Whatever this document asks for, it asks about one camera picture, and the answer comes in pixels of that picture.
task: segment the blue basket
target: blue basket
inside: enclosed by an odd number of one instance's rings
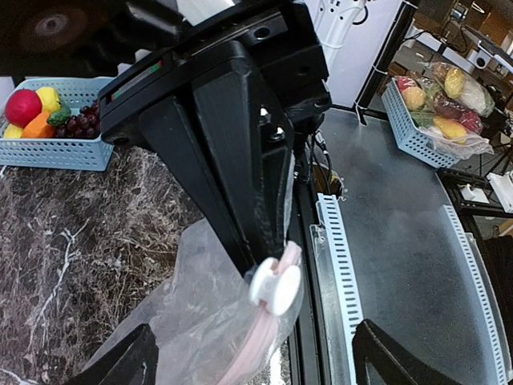
[[[388,84],[382,101],[399,149],[435,168],[449,168],[458,163],[453,156],[433,150],[431,138],[417,130],[395,80]]]
[[[53,87],[72,113],[78,115],[79,109],[92,105],[99,91],[111,81],[112,78],[37,78],[25,80],[16,90]],[[0,114],[0,137],[8,124],[4,106]],[[94,140],[0,139],[0,165],[105,171],[112,149],[113,146],[104,143],[101,137]]]

